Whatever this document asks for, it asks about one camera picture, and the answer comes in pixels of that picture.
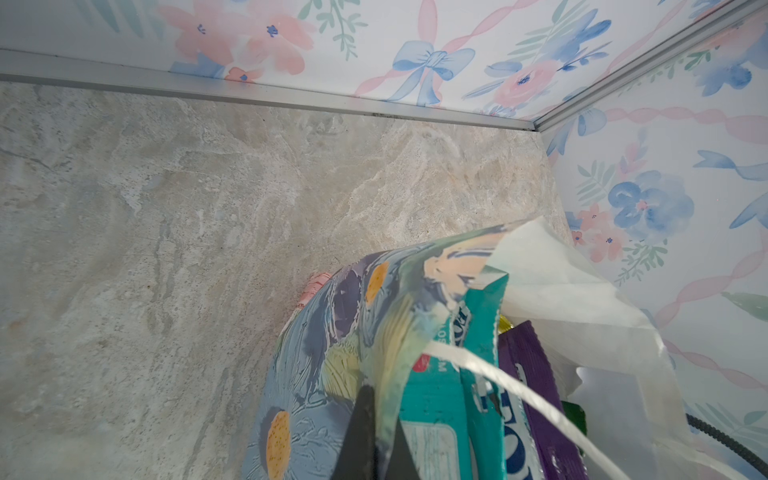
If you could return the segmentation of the floral paper gift bag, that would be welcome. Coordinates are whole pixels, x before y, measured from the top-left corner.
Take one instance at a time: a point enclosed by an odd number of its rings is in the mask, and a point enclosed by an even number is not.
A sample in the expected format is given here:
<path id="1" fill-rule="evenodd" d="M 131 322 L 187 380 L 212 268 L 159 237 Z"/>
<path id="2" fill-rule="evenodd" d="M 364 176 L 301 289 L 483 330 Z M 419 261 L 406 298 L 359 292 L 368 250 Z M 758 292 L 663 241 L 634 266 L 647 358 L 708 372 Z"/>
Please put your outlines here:
<path id="1" fill-rule="evenodd" d="M 529 321 L 565 414 L 472 352 L 435 341 L 470 289 L 508 281 L 500 315 Z M 576 444 L 586 479 L 734 479 L 697 450 L 671 360 L 650 320 L 542 220 L 368 255 L 326 279 L 283 328 L 246 449 L 245 479 L 331 479 L 358 392 L 375 390 L 384 479 L 414 364 L 454 363 L 519 394 Z"/>

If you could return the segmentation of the green lime candy bag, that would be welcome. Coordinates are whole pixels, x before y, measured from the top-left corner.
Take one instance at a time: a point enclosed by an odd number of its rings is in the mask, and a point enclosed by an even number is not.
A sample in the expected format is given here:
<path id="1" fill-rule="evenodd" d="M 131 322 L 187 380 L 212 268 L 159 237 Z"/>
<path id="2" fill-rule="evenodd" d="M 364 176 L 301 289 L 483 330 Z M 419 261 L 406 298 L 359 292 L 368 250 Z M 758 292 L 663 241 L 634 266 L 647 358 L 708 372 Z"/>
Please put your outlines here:
<path id="1" fill-rule="evenodd" d="M 563 412 L 566 418 L 572 422 L 583 435 L 587 435 L 587 421 L 584 409 L 578 404 L 562 401 Z"/>

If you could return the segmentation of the teal mint candy bag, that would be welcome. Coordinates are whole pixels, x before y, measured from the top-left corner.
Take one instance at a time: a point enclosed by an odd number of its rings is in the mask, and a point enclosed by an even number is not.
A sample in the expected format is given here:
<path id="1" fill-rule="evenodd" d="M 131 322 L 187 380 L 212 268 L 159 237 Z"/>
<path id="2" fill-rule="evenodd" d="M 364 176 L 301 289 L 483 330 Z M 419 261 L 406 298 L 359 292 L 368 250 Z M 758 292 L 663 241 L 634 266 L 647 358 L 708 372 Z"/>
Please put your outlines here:
<path id="1" fill-rule="evenodd" d="M 508 277 L 467 291 L 435 341 L 498 363 L 500 307 Z M 400 421 L 421 479 L 540 479 L 524 405 L 493 382 L 424 355 L 413 366 Z"/>

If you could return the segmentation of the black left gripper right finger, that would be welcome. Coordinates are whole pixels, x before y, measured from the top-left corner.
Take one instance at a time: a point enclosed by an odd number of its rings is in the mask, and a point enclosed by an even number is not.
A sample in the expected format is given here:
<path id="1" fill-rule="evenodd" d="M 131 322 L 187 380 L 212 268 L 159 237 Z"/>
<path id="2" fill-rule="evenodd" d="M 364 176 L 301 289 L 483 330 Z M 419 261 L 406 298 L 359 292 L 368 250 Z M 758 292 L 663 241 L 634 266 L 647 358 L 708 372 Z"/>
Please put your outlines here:
<path id="1" fill-rule="evenodd" d="M 416 464 L 411 455 L 405 432 L 400 420 L 395 429 L 394 446 L 388 464 L 385 480 L 419 480 Z"/>

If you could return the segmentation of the pink berry candy bag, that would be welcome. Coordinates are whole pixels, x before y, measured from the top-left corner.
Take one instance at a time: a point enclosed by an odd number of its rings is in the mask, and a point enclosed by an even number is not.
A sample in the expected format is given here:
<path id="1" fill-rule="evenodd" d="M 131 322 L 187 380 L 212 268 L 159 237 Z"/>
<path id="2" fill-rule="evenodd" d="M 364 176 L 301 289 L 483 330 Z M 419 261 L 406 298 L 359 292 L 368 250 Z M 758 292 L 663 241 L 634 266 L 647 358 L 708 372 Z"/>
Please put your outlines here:
<path id="1" fill-rule="evenodd" d="M 498 339 L 498 366 L 532 391 L 545 409 L 565 414 L 552 367 L 531 322 Z M 503 440 L 508 479 L 586 479 L 580 448 L 528 400 L 501 391 Z"/>

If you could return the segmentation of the yellow lemon candy bag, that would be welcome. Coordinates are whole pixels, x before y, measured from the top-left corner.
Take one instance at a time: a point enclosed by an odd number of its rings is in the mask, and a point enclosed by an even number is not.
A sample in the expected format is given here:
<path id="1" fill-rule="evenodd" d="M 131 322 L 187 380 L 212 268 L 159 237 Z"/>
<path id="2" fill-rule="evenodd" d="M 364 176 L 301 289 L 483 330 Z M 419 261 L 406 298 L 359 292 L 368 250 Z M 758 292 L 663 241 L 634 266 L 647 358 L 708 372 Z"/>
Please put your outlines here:
<path id="1" fill-rule="evenodd" d="M 511 330 L 514 327 L 513 323 L 510 322 L 506 317 L 503 315 L 499 316 L 498 321 L 498 333 L 503 334 L 509 330 Z"/>

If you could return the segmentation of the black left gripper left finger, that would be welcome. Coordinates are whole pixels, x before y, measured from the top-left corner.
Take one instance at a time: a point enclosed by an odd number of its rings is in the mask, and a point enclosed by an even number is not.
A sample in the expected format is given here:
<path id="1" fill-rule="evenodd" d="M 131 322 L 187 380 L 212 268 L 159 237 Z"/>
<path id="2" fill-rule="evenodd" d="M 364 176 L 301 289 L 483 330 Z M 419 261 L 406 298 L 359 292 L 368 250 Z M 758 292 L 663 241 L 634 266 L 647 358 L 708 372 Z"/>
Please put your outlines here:
<path id="1" fill-rule="evenodd" d="M 332 480 L 376 478 L 375 434 L 375 390 L 370 385 L 364 385 L 358 392 Z"/>

